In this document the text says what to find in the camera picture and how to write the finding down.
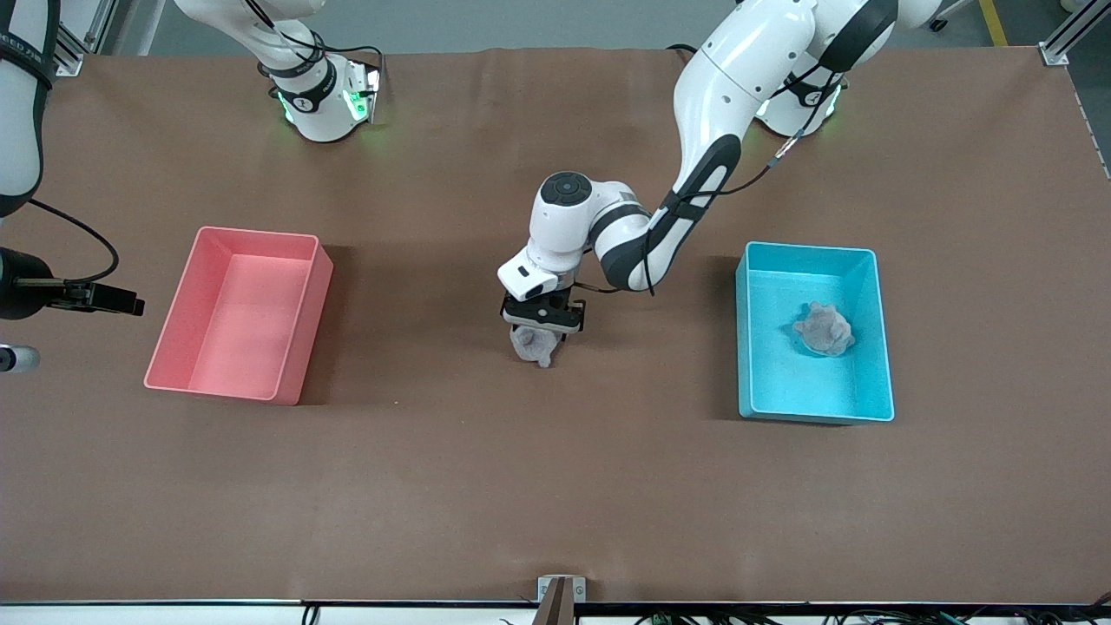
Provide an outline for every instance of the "brown table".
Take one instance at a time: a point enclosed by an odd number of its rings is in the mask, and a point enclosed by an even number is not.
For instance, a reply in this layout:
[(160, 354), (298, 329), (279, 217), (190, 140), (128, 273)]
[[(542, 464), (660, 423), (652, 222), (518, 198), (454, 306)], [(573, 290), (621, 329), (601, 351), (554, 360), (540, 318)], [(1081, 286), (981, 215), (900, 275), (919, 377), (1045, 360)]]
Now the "brown table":
[[(388, 124), (328, 145), (253, 64), (94, 58), (53, 97), (39, 196), (117, 243), (109, 281), (148, 308), (2, 326), (44, 359), (0, 379), (2, 598), (511, 598), (552, 572), (604, 601), (1107, 589), (1111, 185), (1033, 49), (877, 57), (657, 298), (589, 295), (551, 371), (514, 359), (494, 270), (553, 171), (663, 195), (682, 58), (399, 57)], [(779, 139), (745, 144), (738, 179)], [(203, 224), (327, 243), (303, 406), (142, 387)], [(877, 251), (892, 424), (738, 419), (751, 239)], [(103, 262), (33, 208), (3, 241), (61, 273)]]

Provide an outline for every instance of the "blue bin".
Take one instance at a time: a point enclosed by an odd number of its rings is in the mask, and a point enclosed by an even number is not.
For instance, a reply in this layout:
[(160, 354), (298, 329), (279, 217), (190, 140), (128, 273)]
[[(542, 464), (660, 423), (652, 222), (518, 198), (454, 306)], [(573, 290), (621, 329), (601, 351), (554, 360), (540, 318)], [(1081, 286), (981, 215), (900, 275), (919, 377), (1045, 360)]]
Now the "blue bin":
[[(857, 344), (807, 350), (792, 325), (833, 303)], [(869, 249), (750, 242), (737, 268), (740, 410), (747, 419), (857, 425), (894, 419), (880, 275)]]

